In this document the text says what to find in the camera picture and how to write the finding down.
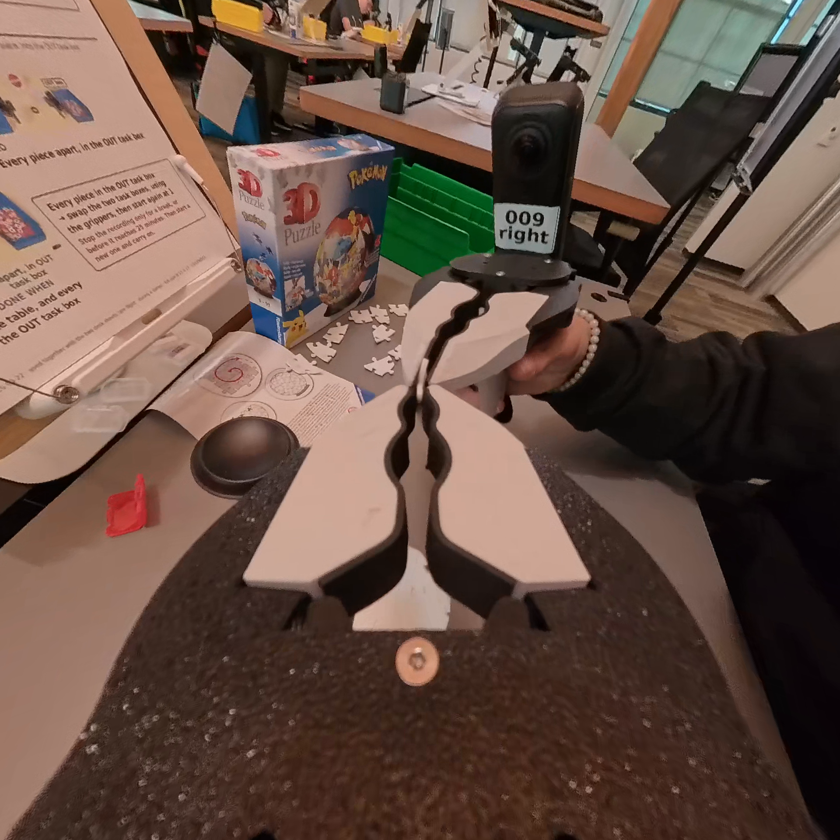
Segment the instruction sheet on clipboard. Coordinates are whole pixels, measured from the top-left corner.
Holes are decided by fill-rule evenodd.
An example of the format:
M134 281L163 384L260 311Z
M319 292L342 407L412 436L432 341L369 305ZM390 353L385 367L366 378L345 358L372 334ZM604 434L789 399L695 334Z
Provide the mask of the instruction sheet on clipboard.
M234 274L229 276L222 287L217 288L183 320L191 321L190 317L196 310L205 306L217 295L231 291L235 283L244 278L241 251L231 228L234 220L232 197L129 3L90 3L117 45L135 84L169 136L176 153L184 156L191 167L203 178L207 196L215 204L235 243ZM79 400L72 405L64 406L63 411L74 406ZM49 423L49 417L63 411L39 417L19 416L14 411L2 412L2 456L9 454L17 446L35 436Z

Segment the black office chair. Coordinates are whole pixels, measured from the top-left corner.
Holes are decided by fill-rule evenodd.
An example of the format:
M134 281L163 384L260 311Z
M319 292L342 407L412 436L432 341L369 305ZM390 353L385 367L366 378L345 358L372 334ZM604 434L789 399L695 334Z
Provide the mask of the black office chair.
M745 150L771 99L699 82L672 111L634 166L668 204L657 224L602 210L593 234L571 224L564 259L586 280L633 294L671 245L680 227L723 166Z

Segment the white sheet holder bar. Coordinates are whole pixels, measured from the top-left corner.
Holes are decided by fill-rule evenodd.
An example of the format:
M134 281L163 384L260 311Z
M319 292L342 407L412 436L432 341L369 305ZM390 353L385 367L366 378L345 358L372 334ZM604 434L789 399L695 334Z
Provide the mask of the white sheet holder bar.
M64 410L235 272L235 242L180 154L106 165L2 159L2 412Z

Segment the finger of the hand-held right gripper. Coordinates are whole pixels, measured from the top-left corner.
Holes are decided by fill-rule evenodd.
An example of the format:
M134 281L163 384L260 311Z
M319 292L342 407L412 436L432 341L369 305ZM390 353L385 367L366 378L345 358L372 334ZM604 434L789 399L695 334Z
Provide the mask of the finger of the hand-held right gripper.
M475 387L478 394L503 394L506 370L524 355L530 321L549 299L535 291L491 296L483 313L446 341L428 384L450 392Z
M444 351L466 334L484 307L481 292L460 282L439 282L413 304L402 335L402 378L416 389L443 359Z

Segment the stack of white papers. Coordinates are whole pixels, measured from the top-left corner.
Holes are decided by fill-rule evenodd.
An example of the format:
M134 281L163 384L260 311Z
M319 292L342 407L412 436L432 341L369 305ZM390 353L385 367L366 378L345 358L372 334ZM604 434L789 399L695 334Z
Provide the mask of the stack of white papers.
M489 127L498 103L499 91L449 77L435 78L421 85L423 94L437 100L446 110L470 122Z

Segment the person's right forearm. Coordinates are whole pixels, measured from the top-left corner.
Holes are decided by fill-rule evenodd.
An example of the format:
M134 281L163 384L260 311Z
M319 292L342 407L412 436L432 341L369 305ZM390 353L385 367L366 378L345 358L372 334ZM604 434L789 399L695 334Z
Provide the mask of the person's right forearm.
M602 322L586 372L539 399L695 480L838 478L837 323L679 342L638 318Z

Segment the white paper sheet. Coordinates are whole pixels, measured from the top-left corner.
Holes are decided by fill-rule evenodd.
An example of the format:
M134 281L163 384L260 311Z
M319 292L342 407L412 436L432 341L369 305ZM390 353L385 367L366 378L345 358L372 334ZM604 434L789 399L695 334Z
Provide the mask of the white paper sheet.
M213 42L199 84L197 113L233 136L252 77L251 71L222 44Z

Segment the red plastic case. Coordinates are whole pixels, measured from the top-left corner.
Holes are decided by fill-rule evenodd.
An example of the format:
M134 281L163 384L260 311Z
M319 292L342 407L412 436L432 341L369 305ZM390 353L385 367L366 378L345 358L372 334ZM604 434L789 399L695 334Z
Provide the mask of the red plastic case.
M144 529L148 523L148 496L144 476L138 474L131 490L108 498L106 536L117 538Z

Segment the white cardboard tray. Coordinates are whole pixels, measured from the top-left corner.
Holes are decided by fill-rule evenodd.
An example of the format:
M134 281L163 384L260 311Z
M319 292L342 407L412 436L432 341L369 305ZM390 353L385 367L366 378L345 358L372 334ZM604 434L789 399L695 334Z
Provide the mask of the white cardboard tray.
M156 349L156 345L164 337L170 335L179 336L192 345L190 352L176 361L167 360ZM150 381L154 389L153 396L147 405L142 406L136 403L122 405L131 414L127 426L208 349L212 338L211 331L203 325L181 321L111 377L143 377ZM121 432L113 436L79 434L72 430L71 418L79 407L100 405L98 389L92 394L83 396L66 411L50 416L49 423L38 430L35 436L17 446L9 454L4 454L1 460L2 479L23 485L34 485L67 476L83 467L106 444L121 434Z

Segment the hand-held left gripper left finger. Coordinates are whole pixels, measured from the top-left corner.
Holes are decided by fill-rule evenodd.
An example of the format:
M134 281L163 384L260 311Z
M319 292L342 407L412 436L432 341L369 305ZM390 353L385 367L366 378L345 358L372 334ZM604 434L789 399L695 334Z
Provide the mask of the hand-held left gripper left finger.
M269 523L247 586L331 597L354 615L396 587L407 565L401 477L416 398L397 385L311 445Z

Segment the black round puzzle stand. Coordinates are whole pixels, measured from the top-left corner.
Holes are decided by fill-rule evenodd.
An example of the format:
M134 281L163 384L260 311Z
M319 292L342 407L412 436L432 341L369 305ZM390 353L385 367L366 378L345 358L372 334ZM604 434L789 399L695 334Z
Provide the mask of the black round puzzle stand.
M236 500L300 447L287 425L262 416L238 416L197 440L190 458L192 477L205 492Z

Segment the pile of puzzle pieces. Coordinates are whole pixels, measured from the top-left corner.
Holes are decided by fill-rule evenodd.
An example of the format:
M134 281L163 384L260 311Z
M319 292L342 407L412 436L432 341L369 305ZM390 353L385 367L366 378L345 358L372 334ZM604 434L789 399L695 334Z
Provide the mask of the pile of puzzle pieces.
M318 375L321 372L318 362L329 364L334 359L342 341L345 341L350 325L354 324L370 327L370 337L375 346L386 345L385 356L370 358L364 363L364 369L376 377L393 375L396 363L402 358L402 346L390 346L396 335L396 330L391 326L391 316L404 319L407 314L408 306L404 303L389 304L387 308L374 304L368 308L351 310L347 322L336 321L325 330L319 341L307 342L306 353L294 354L283 364L283 369L297 375Z

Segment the partly built white puzzle ball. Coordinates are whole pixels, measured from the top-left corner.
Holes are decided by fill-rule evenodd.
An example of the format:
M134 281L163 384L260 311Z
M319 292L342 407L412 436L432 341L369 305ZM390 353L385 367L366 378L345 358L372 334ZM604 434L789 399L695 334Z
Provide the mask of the partly built white puzzle ball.
M353 617L356 632L444 631L451 598L435 583L423 552L409 547L397 585Z

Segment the green plastic bin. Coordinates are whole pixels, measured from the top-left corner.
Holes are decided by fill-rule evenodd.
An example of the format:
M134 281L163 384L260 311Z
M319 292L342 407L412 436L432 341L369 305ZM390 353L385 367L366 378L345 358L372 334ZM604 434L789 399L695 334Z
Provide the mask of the green plastic bin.
M492 197L420 164L396 158L381 257L425 276L453 259L495 248Z

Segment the blue puzzle box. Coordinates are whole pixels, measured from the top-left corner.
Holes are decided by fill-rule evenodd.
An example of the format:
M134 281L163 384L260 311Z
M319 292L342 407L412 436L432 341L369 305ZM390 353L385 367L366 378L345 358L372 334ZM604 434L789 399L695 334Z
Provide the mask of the blue puzzle box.
M364 133L227 149L259 335L289 348L373 298L394 160Z

